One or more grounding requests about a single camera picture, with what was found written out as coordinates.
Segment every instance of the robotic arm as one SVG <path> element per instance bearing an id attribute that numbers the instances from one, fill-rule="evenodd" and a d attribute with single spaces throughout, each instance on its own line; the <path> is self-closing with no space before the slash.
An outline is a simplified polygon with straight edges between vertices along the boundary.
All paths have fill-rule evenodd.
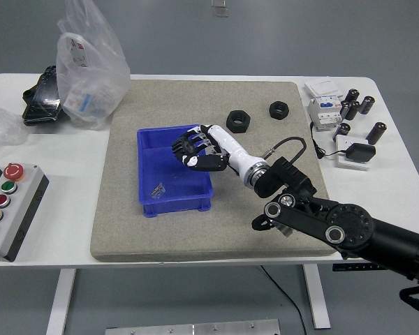
<path id="1" fill-rule="evenodd" d="M 301 140 L 305 148 L 303 139 L 290 138 Z M 295 158 L 281 157 L 272 166 L 265 161 L 280 144 L 264 158 L 253 157 L 220 126 L 198 126 L 175 141 L 172 150 L 193 170 L 219 171 L 230 166 L 260 198 L 284 187 L 265 205 L 264 214 L 253 220 L 253 229 L 277 228 L 286 237 L 296 229 L 333 247 L 343 259 L 363 258 L 419 282 L 419 234 L 372 218 L 356 204 L 315 198 L 316 189 L 293 165 Z M 211 154 L 199 156 L 205 148 Z M 419 287 L 405 289 L 400 297 L 419 311 L 419 300 L 411 297 L 418 293 Z"/>

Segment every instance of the clear plastic bag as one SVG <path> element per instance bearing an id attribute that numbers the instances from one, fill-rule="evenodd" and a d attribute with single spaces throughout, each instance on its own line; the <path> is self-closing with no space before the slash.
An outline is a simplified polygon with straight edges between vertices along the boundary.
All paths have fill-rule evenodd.
<path id="1" fill-rule="evenodd" d="M 0 108 L 0 146 L 22 144 L 27 137 L 21 116 Z"/>
<path id="2" fill-rule="evenodd" d="M 130 69 L 114 31 L 92 0 L 66 0 L 58 22 L 57 86 L 73 122 L 99 128 L 131 85 Z"/>

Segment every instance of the black device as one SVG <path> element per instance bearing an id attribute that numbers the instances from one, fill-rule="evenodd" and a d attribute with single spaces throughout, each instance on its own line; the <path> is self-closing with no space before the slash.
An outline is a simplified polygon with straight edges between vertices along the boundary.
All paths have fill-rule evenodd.
<path id="1" fill-rule="evenodd" d="M 363 258 L 419 283 L 419 234 L 380 221 L 356 204 L 315 198 L 310 179 L 284 157 L 256 182 L 261 198 L 286 186 L 255 218 L 254 230 L 277 228 L 285 236 L 298 230 L 340 252 L 343 259 Z M 419 286 L 400 292 L 402 301 L 419 311 Z"/>
<path id="2" fill-rule="evenodd" d="M 366 137 L 368 144 L 375 145 L 385 131 L 386 125 L 383 122 L 376 122 Z"/>
<path id="3" fill-rule="evenodd" d="M 349 111 L 344 117 L 348 121 L 354 120 L 354 117 L 357 115 L 357 112 L 360 109 L 360 103 L 358 101 L 352 100 L 350 103 L 351 103 L 351 106 L 349 108 Z"/>
<path id="4" fill-rule="evenodd" d="M 369 144 L 353 143 L 346 149 L 346 158 L 356 162 L 369 162 L 376 155 L 376 147 Z"/>
<path id="5" fill-rule="evenodd" d="M 348 135 L 350 130 L 351 130 L 351 126 L 349 126 L 348 124 L 345 124 L 345 123 L 339 124 L 336 131 L 335 131 L 334 136 L 332 137 L 332 140 L 334 142 L 336 142 L 337 141 L 337 135 L 346 136 L 346 135 Z"/>
<path id="6" fill-rule="evenodd" d="M 360 93 L 359 93 L 358 90 L 356 90 L 356 89 L 350 89 L 348 91 L 348 94 L 346 95 L 346 97 L 345 97 L 344 100 L 351 102 L 353 100 L 357 100 L 357 98 L 358 98 L 359 95 L 360 95 Z"/>
<path id="7" fill-rule="evenodd" d="M 363 98 L 363 102 L 360 104 L 360 109 L 358 110 L 358 112 L 364 115 L 368 114 L 369 111 L 371 110 L 372 105 L 375 102 L 376 101 L 374 100 L 372 96 L 365 96 Z"/>
<path id="8" fill-rule="evenodd" d="M 341 109 L 340 109 L 341 119 L 344 119 L 346 117 L 346 115 L 349 112 L 349 108 L 351 108 L 351 102 L 343 100 L 341 102 Z"/>
<path id="9" fill-rule="evenodd" d="M 52 123 L 65 115 L 57 91 L 56 66 L 48 66 L 35 86 L 23 92 L 27 107 L 23 112 L 26 126 Z"/>

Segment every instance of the metal plate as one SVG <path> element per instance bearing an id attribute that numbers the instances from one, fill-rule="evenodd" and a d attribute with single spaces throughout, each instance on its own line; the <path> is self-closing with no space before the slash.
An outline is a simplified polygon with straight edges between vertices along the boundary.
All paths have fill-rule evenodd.
<path id="1" fill-rule="evenodd" d="M 228 17 L 228 9 L 223 7 L 213 7 L 212 16 Z"/>
<path id="2" fill-rule="evenodd" d="M 226 7 L 225 0 L 211 0 L 211 7 Z"/>
<path id="3" fill-rule="evenodd" d="M 107 329 L 105 335 L 280 335 L 277 319 Z"/>
<path id="4" fill-rule="evenodd" d="M 106 329 L 105 335 L 193 335 L 194 325 Z"/>

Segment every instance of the black cable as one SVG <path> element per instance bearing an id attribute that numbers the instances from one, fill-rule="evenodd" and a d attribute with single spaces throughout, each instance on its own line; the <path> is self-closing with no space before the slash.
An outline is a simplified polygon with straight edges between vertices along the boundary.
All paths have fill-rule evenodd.
<path id="1" fill-rule="evenodd" d="M 415 310 L 419 311 L 419 299 L 411 297 L 411 295 L 418 295 L 419 294 L 419 286 L 414 288 L 404 288 L 400 291 L 399 297 L 400 299 L 413 307 Z"/>
<path id="2" fill-rule="evenodd" d="M 288 296 L 288 294 L 286 293 L 286 291 L 284 291 L 281 286 L 279 286 L 279 284 L 274 281 L 274 279 L 272 278 L 272 276 L 269 275 L 269 273 L 265 270 L 264 266 L 260 266 L 260 268 L 265 272 L 265 274 L 267 275 L 267 277 L 273 282 L 273 284 L 287 297 L 287 299 L 292 303 L 292 305 L 294 305 L 294 307 L 296 308 L 296 310 L 298 311 L 298 315 L 300 316 L 300 320 L 301 320 L 301 325 L 302 328 L 304 330 L 304 335 L 307 335 L 307 330 L 306 330 L 306 325 L 304 324 L 304 320 L 302 319 L 302 315 L 301 315 L 301 311 L 298 308 L 297 304 L 292 300 L 292 298 L 290 298 Z"/>
<path id="3" fill-rule="evenodd" d="M 285 139 L 283 139 L 282 141 L 278 142 L 275 144 L 275 146 L 273 148 L 271 148 L 269 151 L 267 151 L 264 155 L 263 158 L 267 159 L 269 158 L 276 149 L 278 149 L 281 145 L 283 145 L 284 143 L 288 142 L 288 141 L 293 141 L 293 140 L 297 140 L 300 141 L 302 144 L 302 149 L 299 150 L 299 152 L 295 155 L 295 157 L 292 158 L 292 160 L 290 161 L 291 164 L 294 164 L 294 162 L 301 157 L 301 155 L 306 151 L 307 148 L 307 144 L 306 141 L 304 141 L 304 138 L 302 137 L 298 137 L 298 136 L 291 136 L 291 137 L 287 137 Z"/>
<path id="4" fill-rule="evenodd" d="M 339 152 L 343 152 L 343 153 L 346 152 L 346 150 L 339 150 L 336 152 L 332 152 L 331 154 L 326 154 L 326 150 L 320 148 L 314 140 L 314 123 L 313 122 L 310 123 L 310 136 L 312 137 L 312 142 L 314 143 L 314 148 L 315 148 L 316 156 L 318 157 L 318 159 L 322 159 L 322 157 L 324 156 L 335 155 L 335 154 L 338 154 Z"/>

